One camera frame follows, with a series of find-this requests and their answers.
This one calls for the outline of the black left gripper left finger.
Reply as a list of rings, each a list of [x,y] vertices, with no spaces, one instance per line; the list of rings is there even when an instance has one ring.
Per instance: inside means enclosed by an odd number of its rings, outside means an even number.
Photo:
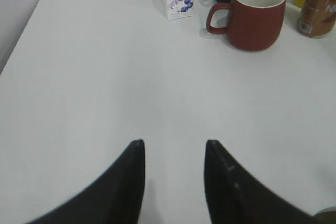
[[[138,223],[144,188],[144,141],[134,140],[91,185],[33,223]]]

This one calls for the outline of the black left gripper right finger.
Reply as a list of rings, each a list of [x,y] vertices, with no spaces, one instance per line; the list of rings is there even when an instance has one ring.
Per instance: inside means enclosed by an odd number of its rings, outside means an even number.
[[[212,223],[322,223],[283,200],[217,140],[206,142],[204,188]]]

